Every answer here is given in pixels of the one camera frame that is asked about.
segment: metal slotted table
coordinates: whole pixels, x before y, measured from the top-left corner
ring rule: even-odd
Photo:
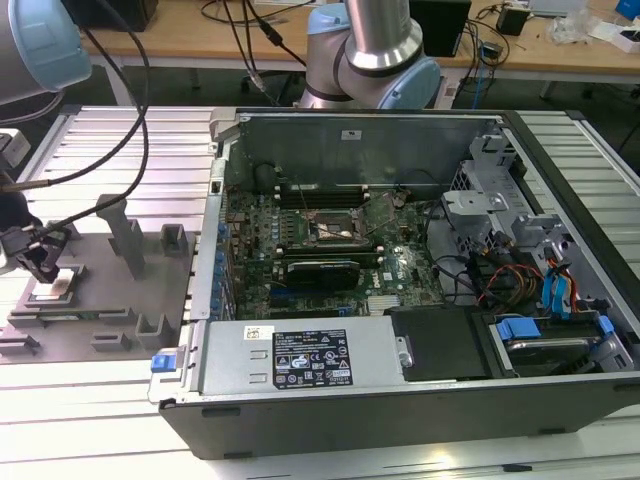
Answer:
[[[208,122],[211,111],[211,108],[150,109],[149,170],[127,209],[131,217],[138,219],[143,231],[157,231],[168,222],[183,223],[192,231],[201,228],[213,160]],[[543,126],[544,115],[533,113],[525,120],[530,125],[538,122]],[[87,107],[60,116],[34,155],[24,178],[46,177],[81,168],[90,161],[87,157],[95,157],[114,145],[134,119],[132,108],[121,107]],[[601,165],[601,170],[624,172],[623,164],[611,163],[615,156],[597,142],[597,134],[588,124],[576,124],[568,117],[561,118],[561,114],[546,120],[572,127],[571,132],[554,129],[555,139],[547,140],[568,141],[573,145],[585,142],[588,135],[590,143],[583,146],[595,150],[589,152],[590,161],[601,162],[596,152],[602,153],[602,161],[608,163]],[[560,133],[573,138],[565,139]],[[544,132],[540,131],[539,135],[544,136]],[[119,156],[99,171],[66,186],[31,192],[32,211],[45,220],[60,218],[93,204],[101,193],[124,190],[136,173],[141,151],[141,137],[136,136]],[[570,158],[574,157],[561,155],[560,158],[569,165]],[[587,170],[580,165],[574,167],[563,169],[563,173],[577,175],[577,171]],[[548,205],[536,180],[529,178],[528,181],[540,203]],[[586,179],[576,181],[583,182],[580,188],[589,183]],[[619,187],[630,185],[624,179],[618,183],[621,183]],[[627,200],[637,200],[634,192],[632,187]],[[631,232],[629,235],[636,231],[633,225],[623,225],[624,232]],[[78,222],[77,226],[81,233],[106,229],[96,218]],[[616,228],[609,229],[608,233],[624,233]],[[6,318],[26,281],[23,272],[0,277],[1,320]],[[190,310],[188,298],[187,295],[185,318]],[[636,478],[640,471],[640,407],[617,412],[575,434],[204,462],[191,454],[158,415],[157,408],[148,402],[149,378],[149,361],[0,368],[0,478],[113,479],[134,475],[197,478],[202,475],[224,480],[443,476],[489,479],[502,474],[504,465],[512,464],[530,466],[533,471],[510,473],[509,478],[620,479]]]

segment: power supply label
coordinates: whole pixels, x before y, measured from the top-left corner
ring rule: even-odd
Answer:
[[[353,385],[347,332],[274,332],[273,385],[280,390]]]

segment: black cable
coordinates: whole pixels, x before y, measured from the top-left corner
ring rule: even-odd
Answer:
[[[469,21],[471,23],[476,24],[476,25],[482,25],[482,26],[488,28],[489,30],[491,30],[493,33],[495,33],[500,38],[502,38],[502,40],[504,41],[505,46],[507,47],[507,52],[504,55],[504,58],[502,60],[499,60],[497,62],[487,62],[486,60],[483,59],[482,55],[480,55],[480,61],[482,61],[485,65],[495,66],[495,67],[499,67],[504,62],[506,62],[507,59],[509,58],[509,55],[511,55],[511,45],[509,44],[509,40],[507,39],[507,37],[505,37],[502,33],[500,33],[498,30],[496,30],[495,27],[492,27],[488,23],[484,23],[484,22],[481,22],[479,20],[469,20]]]
[[[631,140],[631,137],[633,137],[633,134],[636,133],[636,130],[638,130],[638,128],[640,128],[640,122],[636,123],[633,128],[629,131],[629,133],[627,134],[626,137],[624,137],[624,140],[622,141],[622,143],[620,144],[620,146],[618,147],[618,149],[616,150],[618,153],[622,153],[622,150],[624,149],[624,147],[627,145],[627,143],[629,143],[629,140]]]
[[[249,61],[253,71],[258,71],[256,67],[256,61],[253,58],[253,46],[251,45],[251,28],[249,28],[249,15],[247,14],[247,2],[251,3],[251,0],[241,0],[242,3],[242,18],[244,19],[244,31],[247,37],[247,51],[249,53]]]
[[[484,7],[480,9],[480,11],[476,14],[476,19],[484,20],[492,13],[500,13],[503,7],[504,7],[504,3],[494,3],[493,5]]]
[[[236,22],[231,19],[231,12],[229,11],[229,5],[227,4],[227,0],[222,0],[222,6],[227,14],[227,18],[229,19],[228,24],[231,26],[231,31],[233,32],[233,38],[236,41],[236,45],[238,46],[238,50],[240,51],[240,55],[242,56],[242,61],[244,62],[244,66],[247,69],[247,72],[252,73],[251,66],[249,65],[249,61],[247,60],[247,56],[244,53],[244,48],[242,47],[242,42],[240,42],[240,36],[238,35],[238,30],[236,30]]]
[[[440,201],[434,202],[433,206],[431,207],[431,210],[429,210],[429,214],[427,215],[427,219],[425,221],[424,227],[423,227],[423,243],[425,243],[425,256],[427,257],[427,261],[431,264],[431,267],[434,268],[435,270],[439,271],[440,273],[446,275],[447,277],[452,278],[453,280],[457,281],[460,283],[460,285],[464,285],[465,287],[467,287],[469,290],[471,290],[472,292],[476,290],[476,287],[471,283],[471,282],[467,282],[466,280],[462,280],[460,277],[456,277],[453,273],[451,273],[450,271],[446,270],[445,268],[441,267],[440,265],[438,265],[435,260],[433,259],[433,256],[431,255],[431,252],[429,251],[429,248],[426,246],[426,240],[427,240],[427,236],[428,236],[428,231],[429,231],[429,225],[431,224],[431,220],[433,220],[433,216],[435,215],[436,210],[438,209],[439,206],[441,206]],[[503,304],[508,304],[508,302],[506,300],[503,300],[502,298],[498,297],[497,295],[495,295],[494,293],[490,292],[487,289],[483,289],[482,293],[484,293],[485,297],[487,298],[491,298],[499,303],[503,303]]]
[[[427,170],[426,168],[411,168],[405,172],[402,173],[402,175],[400,176],[400,179],[398,179],[395,184],[396,185],[404,185],[405,182],[403,182],[402,180],[409,175],[410,173],[413,172],[419,172],[419,173],[424,173],[427,177],[429,177],[431,180],[433,180],[434,184],[438,187],[449,187],[449,185],[444,185],[440,180],[438,180],[429,170]]]
[[[220,3],[220,0],[212,0],[210,2],[205,3],[201,8],[200,8],[200,13],[202,14],[203,17],[208,18],[209,20],[212,20],[214,22],[218,22],[218,23],[222,23],[224,25],[229,25],[231,22],[233,22],[236,25],[244,25],[244,21],[243,20],[235,20],[235,19],[231,19],[231,21],[229,20],[225,20],[224,18],[220,18],[220,17],[216,17],[214,15],[211,15],[210,13],[207,13],[207,8],[209,8],[211,5],[214,5],[216,3]],[[316,3],[316,0],[309,0],[306,3],[301,3],[300,5],[292,5],[290,7],[285,7],[285,8],[281,8],[280,10],[276,10],[275,12],[271,12],[271,13],[267,13],[266,15],[262,15],[261,18],[263,19],[268,19],[268,18],[273,18],[277,15],[280,15],[282,13],[286,13],[289,12],[291,10],[295,10],[296,8],[300,8],[300,7],[306,7],[307,5],[311,5],[312,3]],[[256,20],[249,20],[250,24],[257,24],[258,21]]]
[[[116,10],[114,10],[111,7],[111,5],[106,3],[105,0],[95,0],[95,1],[98,2],[98,4],[100,6],[102,6],[103,8],[109,9],[108,11],[109,11],[110,15],[112,15],[112,16],[113,15],[117,15],[118,18],[122,21],[122,24],[120,24],[120,28],[122,28],[124,31],[126,31],[127,34],[133,40],[133,42],[135,43],[135,45],[138,48],[138,51],[140,52],[140,55],[142,57],[144,67],[147,70],[147,72],[146,72],[147,82],[145,83],[145,97],[144,97],[145,100],[143,101],[142,109],[138,109],[138,118],[133,123],[133,125],[131,126],[131,128],[127,132],[127,134],[122,138],[122,140],[120,140],[120,142],[118,142],[118,144],[115,147],[113,147],[111,149],[111,151],[109,151],[101,159],[95,161],[91,165],[88,165],[87,167],[85,167],[85,168],[83,168],[81,170],[78,170],[78,171],[76,171],[74,173],[71,173],[69,175],[65,175],[63,177],[58,177],[58,178],[53,178],[53,179],[43,179],[43,180],[32,180],[32,181],[27,181],[27,182],[22,182],[22,183],[13,183],[13,184],[2,185],[2,186],[0,186],[0,193],[1,192],[21,192],[21,191],[26,191],[26,190],[33,190],[33,189],[36,189],[36,188],[45,188],[45,187],[50,187],[50,186],[53,186],[53,185],[60,185],[62,183],[67,183],[67,182],[70,182],[72,180],[76,180],[76,179],[78,179],[80,177],[83,177],[84,175],[87,175],[88,173],[91,173],[91,172],[95,171],[97,168],[101,167],[102,165],[107,163],[109,160],[111,160],[113,157],[115,157],[129,143],[129,141],[133,138],[133,136],[136,134],[136,132],[140,128],[140,125],[142,125],[142,123],[144,122],[144,117],[145,117],[145,115],[147,113],[147,110],[149,108],[149,101],[148,101],[148,96],[149,96],[149,76],[150,76],[150,70],[151,70],[151,67],[149,65],[149,58],[147,57],[146,51],[144,49],[144,46],[140,42],[140,39],[131,30],[129,25],[122,19],[120,14]],[[101,47],[98,47],[97,40],[95,39],[95,37],[93,37],[93,35],[86,29],[85,29],[85,32],[87,32],[87,36],[89,36],[90,39],[93,38],[92,43],[94,43],[96,48],[98,48],[98,50],[101,51],[101,53],[102,53],[104,51],[104,49],[103,48],[101,49]],[[114,68],[114,71],[116,72],[116,74],[121,73],[120,69],[119,69],[119,67],[117,67],[117,65],[116,65],[116,68]]]
[[[287,47],[284,43],[282,45],[280,45],[280,48],[283,49],[285,52],[287,52],[289,55],[291,55],[293,57],[294,60],[296,60],[300,65],[302,65],[304,68],[307,68],[307,62],[305,62],[304,60],[302,60],[302,58],[300,58],[300,56],[294,52],[293,50],[291,50],[289,47]]]
[[[284,39],[282,38],[282,35],[280,35],[275,28],[273,28],[268,22],[266,22],[264,20],[264,17],[261,17],[258,14],[258,12],[256,12],[256,9],[254,8],[253,4],[251,2],[248,2],[247,5],[249,6],[249,10],[251,10],[251,13],[253,14],[254,18],[258,22],[258,25],[260,25],[260,30],[263,31],[263,33],[266,35],[267,39],[274,46],[279,47],[282,50],[284,50],[285,52],[287,52],[298,63],[300,63],[302,66],[304,66],[306,68],[307,67],[307,63],[304,60],[302,60],[298,55],[296,55],[296,53],[294,51],[292,51],[289,47],[287,47],[284,44]]]
[[[477,45],[478,27],[477,25],[474,25],[469,20],[467,20],[466,30],[464,30],[464,32],[468,33],[469,36],[471,37],[471,48],[473,49],[473,59],[471,60],[471,65],[469,65],[469,69],[467,70],[467,73],[465,74],[465,76],[460,81],[460,84],[458,85],[458,91],[456,92],[455,98],[458,98],[458,95],[460,95],[460,92],[464,90],[465,85],[469,81],[469,77],[471,76],[471,72],[473,71],[473,68],[474,67],[477,68],[477,64],[478,64],[477,63],[478,62],[478,45]]]
[[[104,58],[107,61],[107,63],[111,66],[111,68],[113,68],[113,70],[118,75],[118,78],[122,81],[122,83],[125,85],[125,87],[129,91],[131,97],[134,99],[135,107],[136,107],[136,110],[138,110],[139,118],[142,119],[140,123],[142,125],[143,153],[142,153],[142,160],[140,162],[140,169],[138,170],[138,175],[136,176],[134,181],[131,183],[131,185],[124,192],[114,196],[113,198],[111,198],[110,200],[108,200],[106,202],[100,203],[100,204],[98,204],[98,205],[96,205],[96,206],[94,206],[92,208],[89,208],[89,209],[84,210],[84,211],[82,211],[80,213],[72,215],[72,216],[70,216],[70,217],[68,217],[68,218],[66,218],[66,219],[64,219],[64,220],[62,220],[60,222],[56,222],[56,223],[44,228],[43,230],[40,230],[34,236],[34,241],[38,240],[38,239],[42,239],[42,238],[46,237],[47,235],[49,235],[49,234],[51,234],[53,232],[56,232],[56,231],[60,230],[61,228],[64,228],[64,227],[72,224],[73,222],[75,222],[77,220],[80,220],[82,218],[88,217],[89,215],[97,213],[97,212],[99,212],[101,210],[104,210],[105,208],[111,207],[112,205],[115,205],[115,204],[121,202],[122,200],[125,200],[131,194],[131,192],[133,192],[136,189],[136,187],[140,184],[140,182],[142,181],[142,177],[144,176],[144,173],[145,173],[145,171],[147,169],[147,162],[149,160],[149,130],[147,128],[147,122],[146,122],[146,119],[145,119],[145,115],[147,113],[147,110],[149,109],[149,101],[150,101],[149,95],[150,95],[150,91],[151,91],[151,66],[149,64],[149,57],[147,56],[147,53],[146,53],[146,51],[144,49],[144,46],[142,45],[142,43],[138,39],[137,35],[131,30],[131,28],[129,27],[127,22],[108,3],[108,1],[107,0],[95,0],[95,1],[104,10],[107,11],[107,13],[112,17],[112,19],[118,24],[118,27],[121,28],[122,30],[126,31],[127,34],[131,37],[133,42],[138,47],[138,50],[140,52],[140,56],[142,57],[142,62],[144,64],[146,75],[145,75],[143,102],[142,102],[142,106],[140,106],[140,103],[135,100],[135,95],[133,93],[133,89],[131,88],[131,85],[127,81],[127,78],[124,76],[122,71],[118,68],[116,63],[111,58],[111,56],[107,53],[107,51],[100,44],[100,42],[98,42],[98,40],[93,36],[93,34],[89,30],[85,30],[85,33],[86,33],[87,37],[89,38],[89,40],[96,46],[96,48],[102,54],[102,56],[104,56]]]
[[[243,9],[247,4],[245,3],[245,0],[242,0],[242,6]],[[262,84],[262,79],[260,78],[260,75],[258,75],[258,72],[255,68],[255,61],[253,60],[253,51],[251,50],[251,33],[249,33],[249,27],[248,27],[248,17],[247,18],[247,22],[245,22],[245,27],[246,27],[246,31],[247,31],[247,47],[249,49],[249,57],[251,58],[251,64],[249,65],[249,60],[247,60],[247,55],[244,52],[244,48],[242,47],[242,42],[240,41],[240,36],[238,35],[238,30],[236,29],[236,24],[235,22],[231,21],[231,11],[229,10],[229,5],[227,3],[227,0],[222,0],[222,6],[224,7],[224,10],[227,14],[227,17],[229,18],[229,26],[231,27],[231,31],[233,33],[233,38],[236,41],[236,45],[238,46],[238,50],[240,51],[240,55],[242,56],[242,61],[244,62],[244,66],[247,69],[247,73],[249,74],[249,78],[251,78],[251,81],[256,85],[256,87],[258,87],[258,89],[264,94],[265,97],[267,97],[267,99],[269,99],[269,101],[271,102],[271,104],[273,106],[279,106],[278,102],[276,102],[271,95],[269,95],[269,92],[267,92],[267,89],[265,87],[264,84]]]

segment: electronic device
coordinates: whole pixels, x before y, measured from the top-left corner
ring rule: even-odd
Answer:
[[[112,18],[105,15],[93,1],[62,0],[62,3],[79,27],[120,30]],[[109,0],[109,3],[134,32],[143,32],[158,8],[158,0]]]
[[[230,459],[571,432],[640,402],[640,280],[571,148],[547,153],[553,122],[591,141],[561,113],[217,109],[160,414]]]
[[[640,1],[620,0],[616,5],[616,12],[629,20],[634,20],[640,15]]]
[[[524,24],[529,19],[531,10],[519,6],[505,5],[500,10],[500,16],[496,22],[496,29],[503,35],[518,36],[522,33]]]
[[[626,53],[640,53],[640,29],[626,28],[615,34],[611,43]]]
[[[429,99],[408,2],[327,7],[306,106]],[[25,66],[23,25],[3,32]],[[9,96],[47,89],[26,83]],[[143,234],[105,194],[80,235],[3,197],[0,268],[33,278],[0,363],[152,358],[150,400],[203,459],[572,432],[640,403],[634,240],[599,223],[627,225],[640,180],[579,118],[226,107],[210,129],[190,230]],[[629,197],[604,221],[584,154]]]
[[[567,13],[585,8],[586,0],[529,0],[529,8],[537,17],[566,17]]]
[[[470,0],[411,0],[411,17],[420,24],[424,53],[455,57],[471,8]]]

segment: small circuit board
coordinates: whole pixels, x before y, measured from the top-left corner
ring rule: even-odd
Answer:
[[[236,319],[381,315],[443,302],[425,259],[423,209],[407,192],[366,196],[359,207],[322,207],[307,194],[228,193]]]

